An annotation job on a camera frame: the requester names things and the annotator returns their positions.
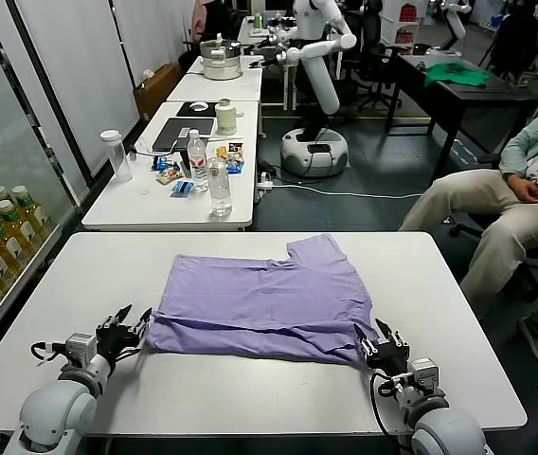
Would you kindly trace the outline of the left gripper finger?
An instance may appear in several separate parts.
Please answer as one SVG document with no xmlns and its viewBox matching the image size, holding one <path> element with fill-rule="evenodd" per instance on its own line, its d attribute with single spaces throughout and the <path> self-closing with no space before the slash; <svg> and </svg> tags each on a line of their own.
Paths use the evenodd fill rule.
<svg viewBox="0 0 538 455">
<path fill-rule="evenodd" d="M 152 308 L 148 308 L 139 318 L 139 321 L 131 327 L 131 332 L 136 336 L 143 336 L 149 327 L 150 318 L 152 316 Z"/>
<path fill-rule="evenodd" d="M 98 329 L 106 329 L 121 324 L 123 320 L 126 319 L 131 309 L 131 305 L 126 305 L 120 308 L 114 315 L 108 316 L 101 324 L 99 324 Z"/>
</svg>

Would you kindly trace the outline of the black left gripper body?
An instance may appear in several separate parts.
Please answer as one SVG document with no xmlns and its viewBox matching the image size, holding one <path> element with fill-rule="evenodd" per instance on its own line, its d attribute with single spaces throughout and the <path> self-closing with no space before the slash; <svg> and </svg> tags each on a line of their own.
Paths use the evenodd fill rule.
<svg viewBox="0 0 538 455">
<path fill-rule="evenodd" d="M 100 325 L 96 330 L 97 354 L 109 363 L 115 363 L 127 348 L 136 348 L 139 335 L 129 326 L 123 324 Z"/>
</svg>

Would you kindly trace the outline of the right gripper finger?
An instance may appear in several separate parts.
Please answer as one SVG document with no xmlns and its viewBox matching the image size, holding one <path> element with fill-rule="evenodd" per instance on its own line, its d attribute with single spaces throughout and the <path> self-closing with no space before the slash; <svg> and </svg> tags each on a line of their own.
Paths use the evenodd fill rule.
<svg viewBox="0 0 538 455">
<path fill-rule="evenodd" d="M 372 344 L 372 342 L 368 339 L 364 331 L 357 325 L 353 325 L 356 335 L 358 336 L 358 340 L 361 346 L 361 350 L 364 355 L 376 355 L 377 349 Z"/>
<path fill-rule="evenodd" d="M 375 321 L 377 323 L 379 331 L 381 332 L 381 334 L 383 335 L 383 337 L 386 339 L 387 342 L 392 343 L 394 345 L 402 344 L 401 338 L 397 331 L 393 331 L 386 322 L 383 322 L 379 318 L 375 319 Z"/>
</svg>

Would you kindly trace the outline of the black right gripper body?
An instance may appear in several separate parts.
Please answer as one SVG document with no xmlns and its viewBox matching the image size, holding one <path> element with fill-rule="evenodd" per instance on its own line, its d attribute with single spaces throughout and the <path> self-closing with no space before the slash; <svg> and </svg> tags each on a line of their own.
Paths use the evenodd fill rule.
<svg viewBox="0 0 538 455">
<path fill-rule="evenodd" d="M 407 372 L 407 361 L 410 347 L 407 343 L 396 345 L 385 342 L 376 347 L 376 351 L 368 358 L 368 367 L 381 370 L 387 376 L 395 376 Z"/>
</svg>

